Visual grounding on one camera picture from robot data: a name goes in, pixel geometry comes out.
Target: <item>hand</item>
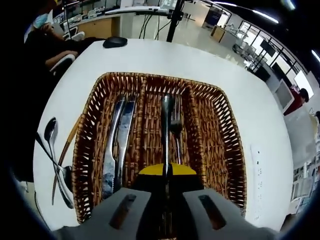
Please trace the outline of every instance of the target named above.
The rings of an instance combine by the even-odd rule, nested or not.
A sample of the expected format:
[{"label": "hand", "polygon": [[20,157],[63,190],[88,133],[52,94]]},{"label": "hand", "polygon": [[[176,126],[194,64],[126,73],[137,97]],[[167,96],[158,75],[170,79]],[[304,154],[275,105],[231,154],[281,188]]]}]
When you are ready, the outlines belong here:
[{"label": "hand", "polygon": [[50,22],[47,22],[46,24],[44,24],[40,29],[46,33],[53,33],[54,31],[54,28]]},{"label": "hand", "polygon": [[72,54],[72,55],[74,55],[76,58],[78,57],[78,52],[77,51],[66,51],[67,52],[67,55],[68,54]]}]

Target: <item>black mouse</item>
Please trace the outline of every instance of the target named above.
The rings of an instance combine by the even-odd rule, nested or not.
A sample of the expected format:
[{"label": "black mouse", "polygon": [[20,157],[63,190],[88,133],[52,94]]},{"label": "black mouse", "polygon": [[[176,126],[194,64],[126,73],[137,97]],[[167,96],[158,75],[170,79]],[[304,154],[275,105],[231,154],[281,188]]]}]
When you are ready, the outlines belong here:
[{"label": "black mouse", "polygon": [[103,47],[105,49],[118,48],[118,47],[123,47],[127,45],[127,43],[128,43],[128,39],[124,37],[111,36],[104,41]]}]

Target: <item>cabinet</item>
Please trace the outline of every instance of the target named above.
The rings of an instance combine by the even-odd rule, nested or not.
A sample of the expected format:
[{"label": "cabinet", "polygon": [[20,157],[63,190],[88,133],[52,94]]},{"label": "cabinet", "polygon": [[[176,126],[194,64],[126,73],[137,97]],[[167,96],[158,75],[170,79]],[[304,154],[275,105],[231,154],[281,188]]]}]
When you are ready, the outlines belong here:
[{"label": "cabinet", "polygon": [[119,36],[120,17],[109,17],[81,23],[78,25],[78,32],[84,32],[86,38],[106,39],[112,36]]}]

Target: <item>knife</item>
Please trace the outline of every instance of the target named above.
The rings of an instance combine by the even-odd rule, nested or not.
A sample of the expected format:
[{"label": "knife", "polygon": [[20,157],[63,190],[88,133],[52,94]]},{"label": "knife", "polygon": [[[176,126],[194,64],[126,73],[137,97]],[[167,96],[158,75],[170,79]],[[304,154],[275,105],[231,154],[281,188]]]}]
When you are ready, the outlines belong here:
[{"label": "knife", "polygon": [[116,161],[113,156],[113,146],[122,111],[125,107],[126,97],[119,97],[115,104],[114,113],[106,142],[103,169],[102,169],[102,198],[106,199],[114,192],[114,180],[116,173]]},{"label": "knife", "polygon": [[123,185],[123,169],[127,153],[128,139],[130,134],[131,123],[134,116],[136,96],[130,95],[124,107],[121,121],[118,127],[117,141],[119,146],[119,156],[117,161],[116,178],[114,183],[114,192],[118,191]]}]

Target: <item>wooden chopstick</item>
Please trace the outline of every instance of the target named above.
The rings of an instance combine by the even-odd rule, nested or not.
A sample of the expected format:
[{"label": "wooden chopstick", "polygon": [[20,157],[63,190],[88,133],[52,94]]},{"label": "wooden chopstick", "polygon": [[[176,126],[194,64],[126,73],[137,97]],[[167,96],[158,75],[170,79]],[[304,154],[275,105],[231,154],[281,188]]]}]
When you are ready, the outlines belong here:
[{"label": "wooden chopstick", "polygon": [[[78,130],[78,126],[79,126],[79,123],[80,123],[80,119],[81,119],[81,115],[79,116],[79,118],[77,119],[76,123],[74,124],[71,132],[69,133],[69,136],[64,144],[64,147],[63,147],[63,150],[62,150],[62,153],[60,155],[60,158],[59,158],[59,162],[58,164],[61,166],[61,164],[63,163],[64,159],[65,159],[65,156],[66,156],[66,153],[68,151],[68,148],[70,146],[70,143],[71,141],[74,139],[75,135],[76,135],[76,132]],[[52,188],[52,205],[54,204],[55,202],[55,191],[56,191],[56,186],[57,186],[57,176],[54,175],[54,181],[53,181],[53,188]]]}]

